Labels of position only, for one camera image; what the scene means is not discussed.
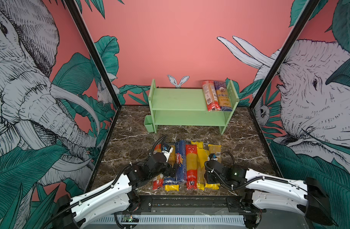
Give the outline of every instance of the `elephant eye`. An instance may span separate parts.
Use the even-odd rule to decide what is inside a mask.
[[[318,80],[317,79],[314,79],[314,81],[313,81],[313,86],[314,86],[314,88],[315,88],[315,90],[316,90],[316,86],[318,85]]]
[[[0,21],[0,30],[2,31],[4,36],[6,36],[6,34],[8,34],[7,28],[3,25],[3,22],[1,22],[1,21]]]

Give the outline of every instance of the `brown marble surface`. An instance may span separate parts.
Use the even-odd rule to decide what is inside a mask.
[[[167,142],[192,140],[203,141],[205,146],[222,145],[222,151],[230,151],[237,164],[275,175],[246,108],[236,108],[223,135],[220,135],[218,127],[209,126],[159,126],[157,134],[148,133],[143,122],[149,114],[150,109],[146,106],[122,107],[92,190],[115,179],[119,170],[129,162],[147,158],[153,143],[164,134],[169,135]],[[226,153],[222,154],[221,159],[223,164],[232,164],[230,156]],[[233,195],[224,188],[187,190],[185,184],[180,185],[179,192],[166,192],[164,188],[152,190],[152,182],[137,191],[140,195]]]

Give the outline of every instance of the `barilla logo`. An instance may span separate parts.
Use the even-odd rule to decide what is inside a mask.
[[[183,157],[179,153],[176,154],[176,163],[183,164]]]

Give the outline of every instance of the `lower shelf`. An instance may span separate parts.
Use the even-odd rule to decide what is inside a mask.
[[[154,123],[170,126],[226,126],[223,111],[157,110]]]

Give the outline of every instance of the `green bin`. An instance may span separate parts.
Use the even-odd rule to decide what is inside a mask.
[[[154,128],[152,124],[152,116],[146,115],[144,125],[148,132],[154,132]]]

